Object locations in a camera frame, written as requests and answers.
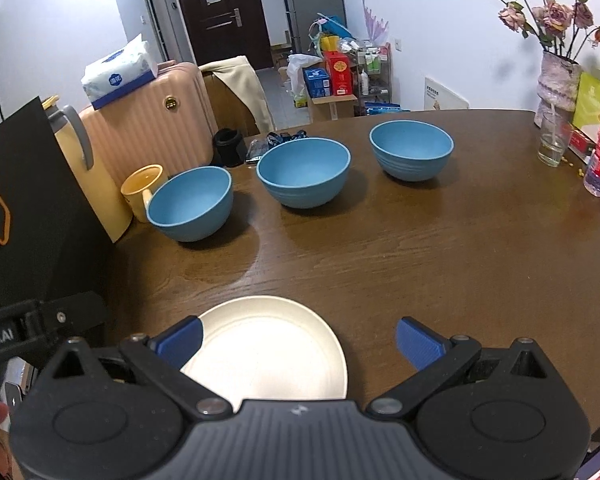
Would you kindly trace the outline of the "cream plate left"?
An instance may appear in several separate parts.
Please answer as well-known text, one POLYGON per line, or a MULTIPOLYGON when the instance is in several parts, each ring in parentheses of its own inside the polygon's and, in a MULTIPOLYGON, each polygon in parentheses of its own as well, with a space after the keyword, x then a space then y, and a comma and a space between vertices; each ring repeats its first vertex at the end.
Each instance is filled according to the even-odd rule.
POLYGON ((228 300, 201 316, 200 349, 181 368, 234 410, 245 400, 340 400, 348 393, 340 341, 314 311, 276 296, 228 300))

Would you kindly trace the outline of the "black cylindrical cup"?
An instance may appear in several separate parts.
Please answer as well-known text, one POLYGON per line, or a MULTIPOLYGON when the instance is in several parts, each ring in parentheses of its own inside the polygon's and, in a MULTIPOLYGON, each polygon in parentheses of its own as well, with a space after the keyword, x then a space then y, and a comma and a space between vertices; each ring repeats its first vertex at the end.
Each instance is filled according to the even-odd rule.
POLYGON ((223 128, 213 136, 213 146, 219 163, 228 168, 242 165, 247 158, 247 147, 242 134, 235 129, 223 128))

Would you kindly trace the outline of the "beige coat on chair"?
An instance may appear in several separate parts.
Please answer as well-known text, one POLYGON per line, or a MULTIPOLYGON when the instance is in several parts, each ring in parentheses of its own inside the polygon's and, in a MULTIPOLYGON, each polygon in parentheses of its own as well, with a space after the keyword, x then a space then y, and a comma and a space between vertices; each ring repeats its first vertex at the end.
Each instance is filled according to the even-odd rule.
POLYGON ((250 111, 260 133, 275 130, 274 120, 257 72, 245 55, 199 66, 201 73, 212 74, 242 101, 250 111))

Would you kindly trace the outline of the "yellow mug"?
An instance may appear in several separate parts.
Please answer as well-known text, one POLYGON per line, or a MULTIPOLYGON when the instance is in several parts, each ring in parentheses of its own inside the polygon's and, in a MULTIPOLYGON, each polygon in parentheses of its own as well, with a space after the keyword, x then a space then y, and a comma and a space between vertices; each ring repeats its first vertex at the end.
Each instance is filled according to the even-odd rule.
POLYGON ((127 177, 120 188, 126 203, 130 206, 138 222, 147 222, 143 192, 154 194, 168 180, 163 166, 151 164, 135 170, 127 177))

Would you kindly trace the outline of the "red box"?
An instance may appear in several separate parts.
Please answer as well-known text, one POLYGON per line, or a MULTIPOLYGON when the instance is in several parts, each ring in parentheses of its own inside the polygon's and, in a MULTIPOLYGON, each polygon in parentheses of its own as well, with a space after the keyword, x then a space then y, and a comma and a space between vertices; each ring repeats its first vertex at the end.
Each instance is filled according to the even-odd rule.
POLYGON ((353 93, 349 58, 339 51, 324 53, 326 72, 330 79, 333 96, 348 96, 353 93))

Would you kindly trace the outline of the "pink ribbed suitcase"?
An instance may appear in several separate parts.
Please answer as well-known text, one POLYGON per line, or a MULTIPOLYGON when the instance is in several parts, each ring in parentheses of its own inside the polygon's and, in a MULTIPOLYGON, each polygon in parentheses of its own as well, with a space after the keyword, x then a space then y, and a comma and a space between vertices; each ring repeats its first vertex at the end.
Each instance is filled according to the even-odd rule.
POLYGON ((218 131, 198 66, 166 63, 158 76, 121 99, 80 113, 95 154, 114 183, 157 164, 169 177, 207 166, 218 131))

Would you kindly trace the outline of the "yellow green snack bag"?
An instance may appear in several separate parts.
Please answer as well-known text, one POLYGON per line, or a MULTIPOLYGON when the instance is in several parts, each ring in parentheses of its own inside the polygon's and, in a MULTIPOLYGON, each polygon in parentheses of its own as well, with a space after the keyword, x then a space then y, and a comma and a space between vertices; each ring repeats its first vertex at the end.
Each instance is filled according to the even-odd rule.
POLYGON ((573 125, 594 142, 600 130, 600 79, 584 72, 580 77, 573 125))

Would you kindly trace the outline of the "blue bowl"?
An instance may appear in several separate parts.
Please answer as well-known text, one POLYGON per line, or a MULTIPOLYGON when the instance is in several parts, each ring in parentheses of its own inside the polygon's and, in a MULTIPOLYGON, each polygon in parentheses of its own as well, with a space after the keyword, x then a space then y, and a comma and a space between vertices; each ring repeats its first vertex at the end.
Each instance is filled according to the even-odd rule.
POLYGON ((370 146, 382 170, 404 182, 437 177, 454 151, 452 136, 416 120, 390 120, 370 130, 370 146))
POLYGON ((221 167, 204 166, 178 174, 153 193, 143 190, 147 220, 180 243, 193 243, 215 233, 233 207, 233 179, 221 167))
POLYGON ((304 138, 271 148, 257 164, 257 176, 280 204, 311 209, 343 189, 351 165, 349 149, 332 139, 304 138))

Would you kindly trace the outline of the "white plastic bag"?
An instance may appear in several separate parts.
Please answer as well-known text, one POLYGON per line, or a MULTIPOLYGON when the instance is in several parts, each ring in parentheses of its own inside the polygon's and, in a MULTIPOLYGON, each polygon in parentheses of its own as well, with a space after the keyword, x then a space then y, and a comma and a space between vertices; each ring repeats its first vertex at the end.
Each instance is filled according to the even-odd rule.
POLYGON ((289 93, 294 100, 295 107, 308 105, 308 92, 304 82, 306 68, 320 67, 322 58, 309 54, 291 54, 287 58, 286 75, 289 81, 289 93))

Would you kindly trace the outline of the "dried pink roses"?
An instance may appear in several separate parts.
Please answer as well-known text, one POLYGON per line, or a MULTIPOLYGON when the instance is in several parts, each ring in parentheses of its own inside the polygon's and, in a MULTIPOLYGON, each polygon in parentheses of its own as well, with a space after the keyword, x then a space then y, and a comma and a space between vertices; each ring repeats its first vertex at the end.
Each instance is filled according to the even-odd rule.
POLYGON ((498 0, 498 19, 524 38, 535 37, 545 52, 574 62, 585 46, 600 45, 588 0, 498 0))

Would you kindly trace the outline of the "yellow thermos jug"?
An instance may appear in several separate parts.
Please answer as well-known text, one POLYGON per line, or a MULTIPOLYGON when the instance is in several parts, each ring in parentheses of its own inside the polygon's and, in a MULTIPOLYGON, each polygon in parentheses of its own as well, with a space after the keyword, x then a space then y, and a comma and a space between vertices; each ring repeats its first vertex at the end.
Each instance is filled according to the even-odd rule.
POLYGON ((130 226, 132 212, 95 152, 78 112, 70 105, 59 106, 58 101, 59 96, 50 96, 43 101, 43 110, 82 192, 115 243, 130 226))

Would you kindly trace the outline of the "black cardboard box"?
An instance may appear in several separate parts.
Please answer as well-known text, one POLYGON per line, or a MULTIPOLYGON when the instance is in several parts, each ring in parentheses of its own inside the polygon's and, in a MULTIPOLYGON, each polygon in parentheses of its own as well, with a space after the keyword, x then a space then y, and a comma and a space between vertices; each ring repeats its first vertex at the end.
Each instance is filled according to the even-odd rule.
POLYGON ((33 99, 0 124, 0 307, 105 296, 113 252, 33 99))

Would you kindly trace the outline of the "clear drinking glass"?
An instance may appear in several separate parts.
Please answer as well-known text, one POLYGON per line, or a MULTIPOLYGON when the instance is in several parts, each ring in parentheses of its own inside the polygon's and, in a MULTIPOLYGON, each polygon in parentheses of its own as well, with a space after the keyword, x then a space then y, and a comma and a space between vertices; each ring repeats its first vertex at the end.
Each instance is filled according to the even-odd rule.
POLYGON ((538 159, 547 166, 558 167, 571 136, 572 128, 568 120, 557 113, 545 112, 541 119, 538 159))

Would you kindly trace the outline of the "metal storage rack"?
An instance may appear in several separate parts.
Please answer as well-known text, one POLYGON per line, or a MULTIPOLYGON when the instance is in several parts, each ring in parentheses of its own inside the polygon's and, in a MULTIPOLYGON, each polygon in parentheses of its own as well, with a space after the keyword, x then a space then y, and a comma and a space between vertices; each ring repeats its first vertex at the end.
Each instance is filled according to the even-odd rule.
POLYGON ((353 55, 354 94, 361 106, 367 102, 392 101, 392 59, 390 44, 375 46, 370 40, 359 41, 353 55))

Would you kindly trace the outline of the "dark entrance door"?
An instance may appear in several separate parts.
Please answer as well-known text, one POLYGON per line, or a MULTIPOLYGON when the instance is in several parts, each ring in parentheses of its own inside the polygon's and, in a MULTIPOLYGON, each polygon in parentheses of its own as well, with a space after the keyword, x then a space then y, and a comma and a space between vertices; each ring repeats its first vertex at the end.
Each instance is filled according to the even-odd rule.
POLYGON ((196 63, 243 55, 255 70, 273 66, 261 0, 178 0, 196 63))

